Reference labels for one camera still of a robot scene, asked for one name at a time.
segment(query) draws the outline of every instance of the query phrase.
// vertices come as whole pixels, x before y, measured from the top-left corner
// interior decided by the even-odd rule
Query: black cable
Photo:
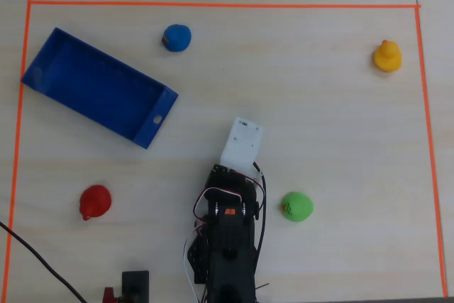
[[[258,289],[260,289],[261,287],[266,287],[267,285],[270,285],[270,284],[267,283],[267,284],[261,285],[261,286],[259,286],[259,287],[256,287],[255,289],[258,290]]]
[[[57,278],[61,283],[63,283],[63,285],[64,285],[65,287],[67,287],[67,288],[70,290],[70,292],[72,292],[72,294],[73,294],[75,297],[77,297],[77,299],[78,299],[79,301],[81,301],[82,303],[87,303],[87,301],[80,295],[80,293],[78,293],[78,292],[76,291],[76,289],[73,288],[73,287],[71,286],[71,284],[68,283],[68,282],[66,281],[65,278],[63,278],[62,276],[58,275],[58,273],[56,273],[55,270],[52,269],[52,268],[50,267],[50,265],[48,264],[48,262],[46,262],[46,261],[43,259],[43,257],[41,257],[40,254],[39,254],[38,252],[36,252],[36,250],[35,250],[34,248],[32,248],[30,245],[28,245],[28,243],[27,243],[25,240],[23,240],[21,237],[19,237],[17,234],[15,234],[7,225],[3,224],[1,221],[0,221],[0,227],[2,227],[6,232],[8,232],[9,234],[11,234],[19,243],[21,243],[22,245],[24,245],[24,246],[25,246],[25,247],[26,247],[26,248],[27,248],[27,249],[28,249],[28,250],[29,250],[29,251],[30,251],[30,252],[31,252],[39,261],[40,261],[40,262],[41,262],[41,264],[43,264],[44,267],[45,267],[46,269],[48,269],[48,271],[49,271],[50,273],[53,274],[53,276],[54,276],[55,278]]]
[[[260,168],[258,167],[257,163],[254,162],[254,167],[255,169],[261,173]],[[263,196],[263,210],[262,210],[262,230],[260,232],[260,239],[258,241],[258,246],[257,246],[257,255],[255,256],[255,266],[254,266],[254,272],[257,270],[257,264],[258,264],[258,258],[260,256],[260,250],[262,249],[262,242],[263,242],[263,236],[265,235],[265,224],[267,220],[267,184],[265,182],[265,176],[262,174],[262,185],[263,185],[263,191],[265,192],[265,196]]]

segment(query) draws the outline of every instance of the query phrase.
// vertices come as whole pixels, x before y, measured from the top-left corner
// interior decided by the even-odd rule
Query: green rubber duck
[[[310,198],[299,192],[290,192],[281,201],[284,216],[291,221],[306,220],[314,211]]]

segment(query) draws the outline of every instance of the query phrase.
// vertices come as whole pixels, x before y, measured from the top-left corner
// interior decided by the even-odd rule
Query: red rubber duck
[[[82,218],[88,220],[92,217],[102,216],[112,204],[111,194],[101,184],[90,186],[80,196],[80,213]]]

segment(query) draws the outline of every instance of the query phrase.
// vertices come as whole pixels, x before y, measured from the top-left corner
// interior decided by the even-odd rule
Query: hole in tray
[[[162,120],[162,116],[161,115],[156,115],[155,118],[153,119],[153,122],[156,123],[156,124],[159,124]]]

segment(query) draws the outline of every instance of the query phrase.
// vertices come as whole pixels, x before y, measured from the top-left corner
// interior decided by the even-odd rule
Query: rubber duck
[[[88,220],[91,217],[102,216],[110,209],[111,204],[112,198],[109,190],[100,184],[94,184],[84,190],[80,196],[79,210],[82,218]]]
[[[374,52],[374,63],[383,71],[391,72],[402,66],[402,54],[395,42],[383,40]]]

